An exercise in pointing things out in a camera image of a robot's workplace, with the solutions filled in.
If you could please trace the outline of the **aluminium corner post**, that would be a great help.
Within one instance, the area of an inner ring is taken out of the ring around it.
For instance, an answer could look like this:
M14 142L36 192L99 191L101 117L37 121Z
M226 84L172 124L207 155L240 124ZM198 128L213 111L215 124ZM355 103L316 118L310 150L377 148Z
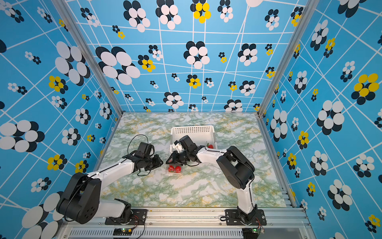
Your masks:
M93 57L93 54L85 41L84 34L81 33L79 27L75 23L75 19L73 15L70 13L69 7L65 3L65 1L52 1L52 3L54 7L56 8L58 14L63 18L64 23L68 25L69 32L71 36L73 37L75 43L81 50L86 61L88 62L89 67L94 74L94 77L97 79L99 85L103 89L105 95L108 97L111 105L114 107L118 116L121 117L123 115L123 110L120 104L118 103L116 97L111 92L110 85L108 84L105 76L103 75L101 69L99 68L99 65L96 62L96 59Z
M262 118L263 113L266 111L267 105L270 103L272 96L274 94L274 90L277 87L277 85L279 84L279 82L283 76L283 73L285 72L286 67L288 66L288 64L291 60L292 53L294 52L296 46L299 44L299 41L301 40L302 35L304 34L304 32L305 32L313 14L314 14L314 11L316 10L316 7L317 7L319 2L320 2L320 0L307 1L306 6L304 7L304 14L302 16L302 19L301 19L300 23L297 25L297 27L295 28L295 31L291 36L291 39L287 45L287 48L286 48L286 50L285 50L285 52L284 52L284 54L280 60L280 63L277 67L275 77L271 81L271 83L270 83L270 85L266 91L266 94L263 98L260 110L258 112L259 118Z

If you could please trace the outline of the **clear plastic clamshell container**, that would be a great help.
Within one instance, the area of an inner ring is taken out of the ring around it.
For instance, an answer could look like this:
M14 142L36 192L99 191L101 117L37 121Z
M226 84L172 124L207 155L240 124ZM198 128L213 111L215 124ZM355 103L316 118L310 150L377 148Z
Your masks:
M166 163L167 172L170 174L182 174L183 169L190 167L189 164L182 163Z

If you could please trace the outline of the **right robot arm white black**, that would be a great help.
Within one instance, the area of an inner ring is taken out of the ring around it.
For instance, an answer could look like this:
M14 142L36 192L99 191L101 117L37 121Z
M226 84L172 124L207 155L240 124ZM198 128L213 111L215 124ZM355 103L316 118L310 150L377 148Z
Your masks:
M245 225L252 223L258 209L252 192L255 168L238 148L231 146L228 149L218 150L198 146L193 151L174 150L166 164L188 166L189 162L195 162L197 165L203 163L217 165L227 181L236 188L238 218Z

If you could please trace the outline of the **white perforated plastic basket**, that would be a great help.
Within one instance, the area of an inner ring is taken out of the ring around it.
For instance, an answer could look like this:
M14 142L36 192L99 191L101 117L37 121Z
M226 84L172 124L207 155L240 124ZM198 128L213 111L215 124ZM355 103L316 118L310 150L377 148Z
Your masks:
M194 125L194 126L178 126L172 127L170 133L170 152L175 148L174 142L188 135L196 145L212 144L217 149L217 140L215 130L212 125Z

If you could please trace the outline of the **left aluminium corner post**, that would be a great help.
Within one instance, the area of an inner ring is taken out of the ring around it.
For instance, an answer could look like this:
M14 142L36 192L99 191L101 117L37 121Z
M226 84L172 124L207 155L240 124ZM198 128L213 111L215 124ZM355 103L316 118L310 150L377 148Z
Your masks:
M93 57L93 54L85 41L84 34L81 33L79 27L75 23L75 19L73 15L70 13L69 7L65 3L65 1L52 1L52 3L54 7L56 8L58 14L63 18L64 23L68 25L69 32L71 36L73 37L75 43L81 50L86 61L88 62L89 67L94 74L94 77L97 79L99 85L103 89L105 95L108 97L111 105L114 107L118 116L121 117L123 115L123 110L120 104L118 103L116 97L111 92L110 85L108 84L105 76L103 75L101 69L99 68L99 65L96 62L96 59Z

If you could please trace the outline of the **green circuit board left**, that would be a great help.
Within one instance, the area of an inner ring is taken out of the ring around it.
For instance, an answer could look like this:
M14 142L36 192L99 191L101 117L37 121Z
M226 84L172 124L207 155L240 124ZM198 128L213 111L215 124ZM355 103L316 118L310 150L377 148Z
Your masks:
M113 231L114 237L130 237L132 235L132 228L115 228Z

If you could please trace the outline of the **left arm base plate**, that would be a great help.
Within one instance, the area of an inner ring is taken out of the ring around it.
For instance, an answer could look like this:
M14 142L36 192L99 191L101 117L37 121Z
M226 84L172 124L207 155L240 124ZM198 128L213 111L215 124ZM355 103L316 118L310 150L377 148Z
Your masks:
M118 218L106 218L106 225L117 226L138 226L144 225L147 218L147 209L128 209L127 212L122 213Z

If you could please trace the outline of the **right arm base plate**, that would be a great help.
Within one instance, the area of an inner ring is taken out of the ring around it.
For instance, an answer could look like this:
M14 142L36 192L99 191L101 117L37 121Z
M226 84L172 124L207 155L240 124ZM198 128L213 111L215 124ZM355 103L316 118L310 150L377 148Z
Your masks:
M239 208L226 209L225 215L221 219L225 219L228 226L266 226L267 220L263 210L254 209L249 214L245 214Z

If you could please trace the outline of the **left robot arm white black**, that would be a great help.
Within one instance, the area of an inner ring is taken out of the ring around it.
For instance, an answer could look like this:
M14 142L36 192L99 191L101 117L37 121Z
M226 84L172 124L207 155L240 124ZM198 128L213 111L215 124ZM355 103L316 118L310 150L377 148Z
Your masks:
M107 168L88 174L75 173L61 195L56 211L66 220L79 224L93 218L109 218L116 224L128 224L133 218L131 204L121 199L102 200L102 190L140 169L150 172L162 165L159 155L149 156L135 150Z

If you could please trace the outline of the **right aluminium corner post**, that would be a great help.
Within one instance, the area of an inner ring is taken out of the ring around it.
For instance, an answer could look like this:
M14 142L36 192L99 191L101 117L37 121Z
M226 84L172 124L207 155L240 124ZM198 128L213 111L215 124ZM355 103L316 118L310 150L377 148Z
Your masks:
M286 67L288 66L288 64L291 60L292 53L294 52L296 46L299 44L299 41L301 40L302 35L304 34L304 32L305 32L313 14L314 14L314 11L316 10L316 7L317 7L319 2L320 2L320 0L307 1L306 6L304 7L304 14L302 16L302 19L301 19L300 23L297 25L297 27L295 28L295 31L291 36L291 39L287 45L287 48L286 48L286 50L285 50L285 52L284 52L284 54L280 60L280 63L277 67L275 77L271 81L271 83L270 83L270 85L266 91L266 94L263 98L260 110L258 112L259 118L262 118L263 113L266 111L267 105L270 103L272 96L274 94L274 90L277 87L277 85L279 84L279 82L283 76L283 73L285 72Z

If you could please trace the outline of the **aluminium front frame rail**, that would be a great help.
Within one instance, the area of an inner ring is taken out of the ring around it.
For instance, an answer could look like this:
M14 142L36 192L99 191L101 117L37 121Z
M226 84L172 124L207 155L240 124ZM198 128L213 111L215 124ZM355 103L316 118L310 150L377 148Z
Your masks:
M144 225L106 225L105 219L87 224L66 223L59 239L243 239L243 228L264 229L259 239L315 239L302 208L265 208L266 226L228 226L225 208L148 208ZM114 237L115 228L132 228L130 237Z

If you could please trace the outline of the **circuit board right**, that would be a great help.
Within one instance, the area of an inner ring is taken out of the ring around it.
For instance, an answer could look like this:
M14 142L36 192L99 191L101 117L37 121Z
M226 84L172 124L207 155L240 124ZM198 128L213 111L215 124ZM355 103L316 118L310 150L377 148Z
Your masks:
M260 228L243 228L243 239L258 239L258 237L264 233L264 229Z

